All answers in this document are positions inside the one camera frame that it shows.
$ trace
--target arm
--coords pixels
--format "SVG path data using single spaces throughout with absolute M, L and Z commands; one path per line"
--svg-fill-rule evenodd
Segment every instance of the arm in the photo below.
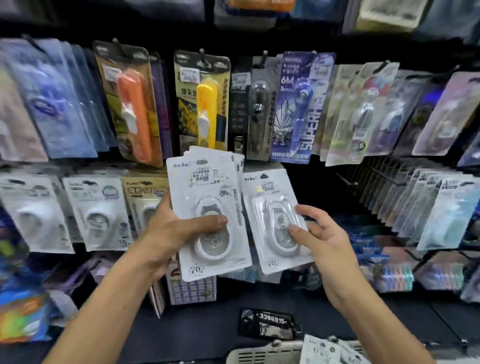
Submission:
M 296 210 L 318 224 L 309 222 L 309 231 L 291 225 L 290 234 L 312 252 L 328 299 L 347 320 L 372 362 L 435 364 L 364 278 L 347 233 L 325 211 L 305 205 Z
M 217 231 L 225 216 L 179 220 L 167 194 L 143 236 L 118 260 L 68 324 L 43 364 L 114 364 L 148 288 L 190 238 Z

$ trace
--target purple packaging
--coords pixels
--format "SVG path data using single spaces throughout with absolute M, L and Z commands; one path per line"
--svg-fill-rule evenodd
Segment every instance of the purple packaging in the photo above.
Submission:
M 272 160 L 297 164 L 310 161 L 334 63 L 334 53 L 283 54 Z

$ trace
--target white packaging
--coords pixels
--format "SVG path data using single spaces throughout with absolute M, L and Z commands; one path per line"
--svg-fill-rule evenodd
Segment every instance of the white packaging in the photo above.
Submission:
M 127 250 L 132 234 L 120 178 L 75 176 L 63 185 L 86 250 Z
M 307 225 L 295 212 L 297 199 L 286 170 L 244 173 L 243 201 L 264 274 L 313 262 L 310 250 L 297 244 L 287 230 L 290 224 L 302 229 Z
M 211 154 L 198 158 L 188 154 L 167 159 L 173 211 L 181 219 L 225 215 L 228 224 L 180 249 L 186 282 L 252 265 L 233 157 Z
M 243 163 L 245 161 L 245 156 L 240 153 L 226 152 L 218 149 L 204 148 L 203 146 L 190 146 L 189 151 L 191 151 L 196 157 L 214 154 L 218 156 L 233 156 L 233 161 L 235 163 L 235 173 L 237 174 L 237 183 L 239 191 L 241 192 L 241 181 L 243 175 Z
M 75 253 L 49 176 L 2 174 L 0 196 L 31 252 Z
M 479 178 L 455 174 L 442 179 L 417 249 L 457 248 L 479 198 Z
M 300 364 L 340 364 L 342 348 L 331 341 L 305 335 Z

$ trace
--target blister pack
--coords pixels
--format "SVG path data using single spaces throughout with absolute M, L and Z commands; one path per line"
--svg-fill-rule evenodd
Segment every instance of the blister pack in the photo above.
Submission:
M 228 224 L 179 252 L 182 279 L 191 282 L 252 265 L 233 156 L 194 154 L 167 159 L 173 211 L 181 219 L 225 215 Z
M 322 162 L 327 160 L 328 149 L 330 149 L 343 100 L 348 95 L 348 90 L 361 68 L 361 64 L 341 64 L 338 66 L 335 82 L 331 81 L 334 86 L 328 106 L 323 113 L 326 120 L 320 147 L 320 161 Z
M 480 72 L 456 72 L 413 147 L 414 156 L 444 156 L 480 102 Z
M 442 179 L 418 250 L 458 247 L 480 198 L 480 180 L 468 175 Z
M 311 263 L 311 252 L 288 233 L 290 224 L 307 229 L 295 212 L 297 199 L 286 170 L 243 174 L 243 201 L 264 274 Z
M 63 185 L 87 251 L 127 250 L 132 233 L 119 176 L 66 177 Z
M 184 50 L 175 51 L 173 60 L 180 152 L 189 146 L 226 150 L 230 60 Z
M 60 41 L 2 39 L 7 63 L 50 158 L 96 158 Z
M 148 227 L 150 218 L 156 213 L 158 204 L 168 190 L 168 178 L 151 175 L 125 176 L 121 181 L 135 228 L 140 234 Z
M 272 160 L 309 162 L 334 63 L 333 53 L 283 54 Z
M 375 124 L 366 156 L 386 156 L 392 152 L 429 75 L 428 72 L 397 71 L 385 106 Z
M 395 62 L 363 65 L 342 103 L 326 166 L 362 161 L 399 66 Z
M 280 83 L 281 57 L 253 58 L 249 91 L 247 158 L 267 161 L 276 121 L 276 100 Z
M 95 41 L 95 59 L 125 159 L 163 166 L 148 51 Z
M 48 176 L 1 174 L 0 197 L 31 252 L 75 253 Z

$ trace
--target key tag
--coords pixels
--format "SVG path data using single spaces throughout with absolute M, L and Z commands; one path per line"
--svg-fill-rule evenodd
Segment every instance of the key tag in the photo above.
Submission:
M 290 142 L 290 154 L 295 153 L 300 148 L 300 138 L 305 126 L 305 117 L 307 116 L 308 106 L 313 97 L 312 83 L 308 78 L 301 78 L 295 87 L 295 121 L 292 130 L 292 139 Z
M 206 197 L 197 205 L 196 216 L 225 215 L 220 201 Z M 202 234 L 195 243 L 195 252 L 206 260 L 221 260 L 232 250 L 231 232 L 227 226 L 212 234 Z
M 122 102 L 121 116 L 127 122 L 133 155 L 139 162 L 152 160 L 152 145 L 148 128 L 142 74 L 127 69 L 117 78 L 119 97 Z
M 300 323 L 292 315 L 282 312 L 242 308 L 240 310 L 239 335 L 255 339 L 293 340 L 303 332 Z
M 198 145 L 205 148 L 215 149 L 218 90 L 218 84 L 210 78 L 197 85 Z

